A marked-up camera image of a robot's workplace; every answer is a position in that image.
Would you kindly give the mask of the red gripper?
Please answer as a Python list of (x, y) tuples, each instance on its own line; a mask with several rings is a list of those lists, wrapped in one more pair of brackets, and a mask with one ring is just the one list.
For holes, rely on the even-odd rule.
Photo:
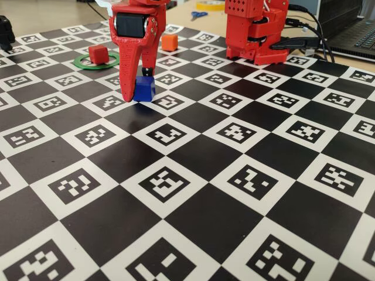
[(166, 27), (166, 1), (120, 1), (111, 7), (109, 18), (113, 42), (120, 49), (120, 87), (123, 99), (134, 96), (141, 48), (142, 75), (155, 73), (159, 40)]

